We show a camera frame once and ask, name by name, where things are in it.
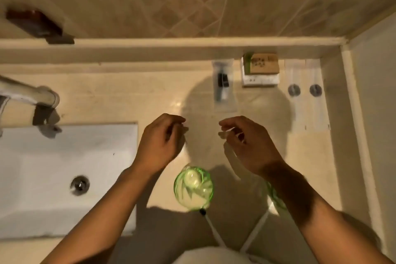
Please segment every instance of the drain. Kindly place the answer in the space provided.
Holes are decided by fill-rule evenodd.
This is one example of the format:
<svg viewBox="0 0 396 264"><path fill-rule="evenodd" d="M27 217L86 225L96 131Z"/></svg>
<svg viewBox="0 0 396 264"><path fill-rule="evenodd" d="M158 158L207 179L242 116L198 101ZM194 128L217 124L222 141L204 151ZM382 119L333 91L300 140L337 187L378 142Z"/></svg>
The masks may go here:
<svg viewBox="0 0 396 264"><path fill-rule="evenodd" d="M289 95L292 97L299 96L301 94L300 87L296 84L292 84L288 87Z"/></svg>
<svg viewBox="0 0 396 264"><path fill-rule="evenodd" d="M80 196L87 193L89 188L90 188L90 181L86 176L83 175L79 175L78 177L75 177L70 184L71 192L75 196Z"/></svg>
<svg viewBox="0 0 396 264"><path fill-rule="evenodd" d="M322 87L318 84L312 85L309 87L309 92L314 97L319 97L322 95Z"/></svg>

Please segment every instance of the shower drain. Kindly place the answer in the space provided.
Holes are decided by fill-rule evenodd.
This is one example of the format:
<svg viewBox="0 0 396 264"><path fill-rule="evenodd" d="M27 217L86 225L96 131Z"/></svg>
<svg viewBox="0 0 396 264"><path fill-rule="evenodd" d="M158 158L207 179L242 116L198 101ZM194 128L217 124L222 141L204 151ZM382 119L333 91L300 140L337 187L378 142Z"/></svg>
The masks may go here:
<svg viewBox="0 0 396 264"><path fill-rule="evenodd" d="M75 196L81 196L87 193L89 188L90 188L90 181L86 176L83 175L79 175L78 177L75 177L70 184L71 192Z"/></svg>

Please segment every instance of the white cord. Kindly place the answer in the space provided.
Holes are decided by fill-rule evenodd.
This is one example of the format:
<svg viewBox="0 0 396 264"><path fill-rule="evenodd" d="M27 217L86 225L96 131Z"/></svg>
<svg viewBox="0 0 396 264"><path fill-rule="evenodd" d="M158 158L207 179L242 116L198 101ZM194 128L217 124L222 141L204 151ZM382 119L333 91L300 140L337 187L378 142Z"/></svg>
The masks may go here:
<svg viewBox="0 0 396 264"><path fill-rule="evenodd" d="M225 245L223 239L221 239L221 236L220 236L219 232L217 232L217 230L216 230L215 227L213 226L212 222L210 221L208 215L205 214L204 216L205 216L205 219L206 219L206 221L208 222L208 224L209 224L209 226L210 226L210 229L212 230L213 237L215 237L215 240L216 240L217 244L218 244L220 247L227 247L227 246Z"/></svg>
<svg viewBox="0 0 396 264"><path fill-rule="evenodd" d="M257 235L259 234L261 228L264 226L264 223L270 214L269 209L270 207L273 206L273 204L274 203L271 203L270 206L268 207L268 210L264 213L263 216L261 216L260 220L257 222L253 230L250 232L249 236L247 237L245 243L242 245L239 252L246 253L246 251L249 249L250 245L253 243L253 241L256 239Z"/></svg>

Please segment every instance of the wall-mounted faucet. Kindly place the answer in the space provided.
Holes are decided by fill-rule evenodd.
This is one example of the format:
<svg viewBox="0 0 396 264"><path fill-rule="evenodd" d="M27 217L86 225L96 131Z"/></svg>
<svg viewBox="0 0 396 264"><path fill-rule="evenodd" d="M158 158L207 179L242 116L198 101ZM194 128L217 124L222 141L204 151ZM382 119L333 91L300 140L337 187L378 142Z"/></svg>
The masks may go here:
<svg viewBox="0 0 396 264"><path fill-rule="evenodd" d="M0 121L4 108L10 99L47 109L54 109L59 104L59 95L47 87L36 88L0 75Z"/></svg>

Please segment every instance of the tiled wall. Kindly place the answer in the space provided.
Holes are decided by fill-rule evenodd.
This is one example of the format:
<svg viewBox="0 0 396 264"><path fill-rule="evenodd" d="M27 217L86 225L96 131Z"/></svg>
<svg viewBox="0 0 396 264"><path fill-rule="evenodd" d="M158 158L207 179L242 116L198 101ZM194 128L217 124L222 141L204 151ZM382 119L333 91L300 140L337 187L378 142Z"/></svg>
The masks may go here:
<svg viewBox="0 0 396 264"><path fill-rule="evenodd" d="M0 0L38 8L77 38L345 36L396 0ZM1 38L28 37L0 18Z"/></svg>

